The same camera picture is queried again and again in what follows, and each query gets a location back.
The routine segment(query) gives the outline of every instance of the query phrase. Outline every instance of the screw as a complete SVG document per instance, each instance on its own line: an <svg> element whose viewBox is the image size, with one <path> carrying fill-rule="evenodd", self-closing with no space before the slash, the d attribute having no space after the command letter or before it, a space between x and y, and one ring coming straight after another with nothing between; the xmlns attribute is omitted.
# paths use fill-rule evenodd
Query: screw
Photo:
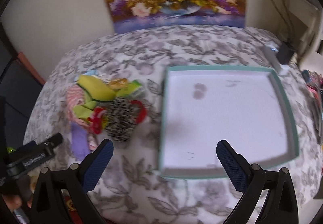
<svg viewBox="0 0 323 224"><path fill-rule="evenodd" d="M45 173L47 173L47 171L48 171L48 167L44 167L44 168L41 170L41 173L45 174Z"/></svg>
<svg viewBox="0 0 323 224"><path fill-rule="evenodd" d="M285 174L288 174L289 170L288 170L288 168L287 168L287 167L283 167L283 168L282 168L282 172L284 172Z"/></svg>
<svg viewBox="0 0 323 224"><path fill-rule="evenodd" d="M79 168L79 165L78 165L78 163L73 163L72 165L70 165L69 168L72 169L72 170L75 170L75 169Z"/></svg>
<svg viewBox="0 0 323 224"><path fill-rule="evenodd" d="M251 165L251 168L253 169L253 170L259 170L260 169L260 166L258 165L258 164L252 164Z"/></svg>

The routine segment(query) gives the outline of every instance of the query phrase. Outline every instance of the wall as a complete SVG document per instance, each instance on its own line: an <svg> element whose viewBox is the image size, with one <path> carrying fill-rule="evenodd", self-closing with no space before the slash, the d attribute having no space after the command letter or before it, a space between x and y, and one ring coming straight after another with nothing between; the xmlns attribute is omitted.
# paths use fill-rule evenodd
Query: wall
<svg viewBox="0 0 323 224"><path fill-rule="evenodd" d="M113 33L103 0L11 0L1 20L44 79L69 50ZM247 0L247 26L275 33L279 21L269 0Z"/></svg>

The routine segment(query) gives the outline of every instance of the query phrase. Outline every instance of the red object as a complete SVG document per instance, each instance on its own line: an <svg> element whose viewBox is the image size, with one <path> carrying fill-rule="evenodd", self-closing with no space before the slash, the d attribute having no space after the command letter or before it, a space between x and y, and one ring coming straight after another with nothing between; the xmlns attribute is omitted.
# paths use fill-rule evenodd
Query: red object
<svg viewBox="0 0 323 224"><path fill-rule="evenodd" d="M136 123L140 124L145 119L145 117L147 115L147 110L146 110L145 106L143 105L143 103L141 103L138 100L130 101L130 103L132 103L133 105L139 105L139 107L140 107L140 112L139 112L137 119L136 119Z"/></svg>
<svg viewBox="0 0 323 224"><path fill-rule="evenodd" d="M93 110L93 115L88 117L88 120L92 122L91 129L93 133L100 134L102 132L102 122L103 122L103 115L107 112L104 108L96 107Z"/></svg>

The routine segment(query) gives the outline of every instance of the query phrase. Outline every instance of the table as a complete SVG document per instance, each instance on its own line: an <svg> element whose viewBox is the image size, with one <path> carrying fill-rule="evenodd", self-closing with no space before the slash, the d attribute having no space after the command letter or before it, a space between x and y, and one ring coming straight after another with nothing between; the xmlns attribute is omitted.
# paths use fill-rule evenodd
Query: table
<svg viewBox="0 0 323 224"><path fill-rule="evenodd" d="M155 170L163 75L167 66L178 65L270 67L260 50L263 44L278 46L279 40L255 28L211 25L158 27L97 39L68 52L57 65L39 95L24 142L39 143L56 132L62 133L64 142L46 166L51 170L67 168L76 161L70 149L65 102L74 77L96 68L111 78L138 79L146 89L143 103L149 117L136 127L129 142L114 143L114 156L88 195L101 215L117 224L222 223L241 197L228 178L166 180ZM290 72L280 79L293 109L300 145L300 156L280 167L289 168L298 205L302 206L317 193L323 154L300 71L291 65ZM106 137L98 135L100 140ZM255 222L265 195L264 191L250 223Z"/></svg>

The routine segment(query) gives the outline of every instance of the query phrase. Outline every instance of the leaf pattern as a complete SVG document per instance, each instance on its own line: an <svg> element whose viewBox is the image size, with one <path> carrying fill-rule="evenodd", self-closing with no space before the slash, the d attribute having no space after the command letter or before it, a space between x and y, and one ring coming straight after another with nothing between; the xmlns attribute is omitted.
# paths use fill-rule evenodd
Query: leaf pattern
<svg viewBox="0 0 323 224"><path fill-rule="evenodd" d="M164 26L106 36L79 46L64 55L44 85L31 114L24 143L44 141L61 132L64 142L56 156L44 164L51 170L66 169L77 162L66 118L66 91L75 76L90 68L107 74L109 79L138 79L145 87L142 99L148 117L126 143L114 143L110 161L95 192L89 192L98 211L116 224L223 223L241 193L229 179L170 180L158 176L161 102L164 70L167 66L248 65L269 66L261 47L280 41L270 32L255 28L211 25ZM291 172L298 206L317 193L321 179L323 153L313 128L310 95L297 66L280 79L285 87L299 134L300 156L282 166ZM106 134L98 135L101 141ZM258 207L265 198L261 194Z"/></svg>

